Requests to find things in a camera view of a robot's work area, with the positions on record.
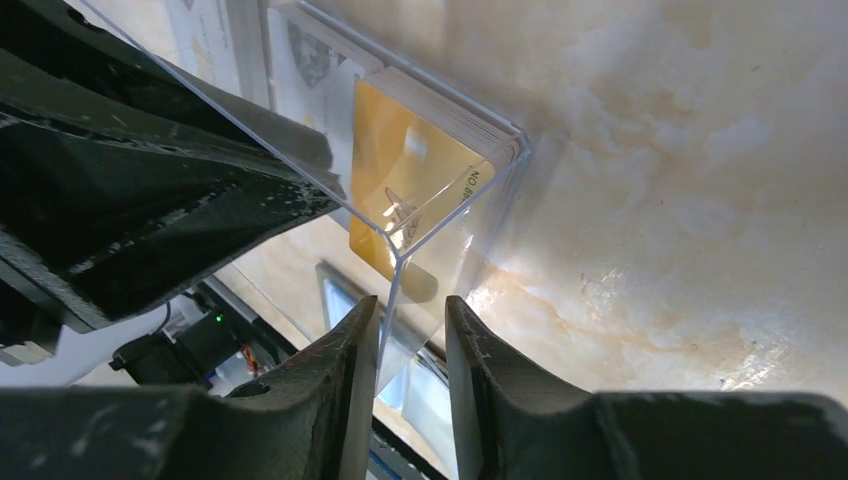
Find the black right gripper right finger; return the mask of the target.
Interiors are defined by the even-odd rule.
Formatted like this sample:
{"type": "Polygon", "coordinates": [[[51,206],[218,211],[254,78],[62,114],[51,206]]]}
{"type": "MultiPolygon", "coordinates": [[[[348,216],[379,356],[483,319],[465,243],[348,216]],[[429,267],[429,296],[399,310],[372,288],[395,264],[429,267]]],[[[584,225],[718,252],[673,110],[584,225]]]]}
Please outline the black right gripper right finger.
{"type": "Polygon", "coordinates": [[[588,392],[445,302],[462,479],[843,479],[847,412],[817,394],[588,392]]]}

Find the clear plastic card box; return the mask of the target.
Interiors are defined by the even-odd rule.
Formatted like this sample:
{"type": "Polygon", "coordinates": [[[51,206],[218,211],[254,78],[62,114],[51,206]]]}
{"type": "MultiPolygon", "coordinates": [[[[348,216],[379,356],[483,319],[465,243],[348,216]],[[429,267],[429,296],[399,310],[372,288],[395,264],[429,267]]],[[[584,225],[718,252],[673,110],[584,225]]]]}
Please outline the clear plastic card box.
{"type": "Polygon", "coordinates": [[[527,133],[343,22],[333,1],[85,9],[337,204],[304,241],[382,308],[377,385],[443,325],[493,243],[527,133]]]}

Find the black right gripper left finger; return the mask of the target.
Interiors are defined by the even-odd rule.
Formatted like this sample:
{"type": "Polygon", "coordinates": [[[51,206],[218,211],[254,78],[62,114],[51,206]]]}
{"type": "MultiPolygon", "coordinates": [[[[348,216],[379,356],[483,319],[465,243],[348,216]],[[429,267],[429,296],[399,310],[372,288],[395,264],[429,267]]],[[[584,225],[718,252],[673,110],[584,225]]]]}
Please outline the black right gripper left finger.
{"type": "Polygon", "coordinates": [[[195,385],[5,388],[5,479],[361,479],[343,454],[340,344],[314,341],[226,397],[195,385]]]}

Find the grey card holder wallet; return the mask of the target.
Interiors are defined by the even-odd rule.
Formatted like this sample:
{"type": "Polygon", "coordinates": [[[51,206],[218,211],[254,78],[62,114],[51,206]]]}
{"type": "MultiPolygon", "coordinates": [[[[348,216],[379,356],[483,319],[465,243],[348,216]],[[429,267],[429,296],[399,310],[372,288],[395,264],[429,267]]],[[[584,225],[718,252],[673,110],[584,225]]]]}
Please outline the grey card holder wallet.
{"type": "Polygon", "coordinates": [[[457,474],[445,362],[428,346],[399,357],[380,377],[386,307],[326,261],[316,266],[326,328],[317,341],[340,344],[345,369],[343,454],[353,477],[452,479],[457,474]]]}

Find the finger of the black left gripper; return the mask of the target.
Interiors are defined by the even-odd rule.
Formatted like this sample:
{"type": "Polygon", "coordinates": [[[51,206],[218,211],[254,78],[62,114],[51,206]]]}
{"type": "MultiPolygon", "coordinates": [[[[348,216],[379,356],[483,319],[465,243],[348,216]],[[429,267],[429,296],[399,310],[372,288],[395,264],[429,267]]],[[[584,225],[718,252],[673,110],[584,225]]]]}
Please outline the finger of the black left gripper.
{"type": "Polygon", "coordinates": [[[151,309],[337,208],[287,164],[326,138],[179,70],[62,1],[1,5],[1,267],[87,332],[151,309]]]}

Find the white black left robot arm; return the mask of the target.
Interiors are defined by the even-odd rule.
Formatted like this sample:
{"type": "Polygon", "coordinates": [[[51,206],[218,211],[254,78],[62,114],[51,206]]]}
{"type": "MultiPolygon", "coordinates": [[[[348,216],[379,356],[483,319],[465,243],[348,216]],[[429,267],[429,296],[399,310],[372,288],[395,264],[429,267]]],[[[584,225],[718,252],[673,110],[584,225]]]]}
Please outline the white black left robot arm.
{"type": "Polygon", "coordinates": [[[1,352],[155,312],[111,367],[206,384],[281,354],[205,280],[337,203],[63,1],[1,5],[1,352]]]}

